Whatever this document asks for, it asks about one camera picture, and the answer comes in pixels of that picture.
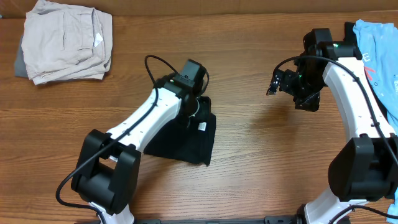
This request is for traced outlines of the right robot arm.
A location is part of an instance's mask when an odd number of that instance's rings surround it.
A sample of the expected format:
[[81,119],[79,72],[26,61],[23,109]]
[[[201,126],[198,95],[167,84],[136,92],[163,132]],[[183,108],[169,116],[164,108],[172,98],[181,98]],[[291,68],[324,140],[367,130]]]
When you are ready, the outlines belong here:
[[268,95],[283,91],[295,108],[315,112],[328,87],[345,127],[346,145],[328,168],[328,187],[294,215],[267,216],[266,223],[348,223],[349,214],[369,202],[393,199],[397,190],[397,133],[387,122],[369,86],[354,33],[334,41],[327,28],[303,38],[304,51],[291,61],[296,70],[276,66]]

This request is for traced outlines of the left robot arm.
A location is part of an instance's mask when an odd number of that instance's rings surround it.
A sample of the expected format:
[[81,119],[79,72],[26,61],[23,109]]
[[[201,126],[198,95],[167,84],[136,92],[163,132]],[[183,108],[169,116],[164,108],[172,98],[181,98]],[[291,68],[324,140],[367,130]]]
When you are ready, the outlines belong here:
[[209,164],[215,118],[203,96],[208,81],[206,68],[187,60],[181,72],[154,81],[148,99],[121,124],[86,136],[71,188],[100,223],[134,223],[129,202],[143,154]]

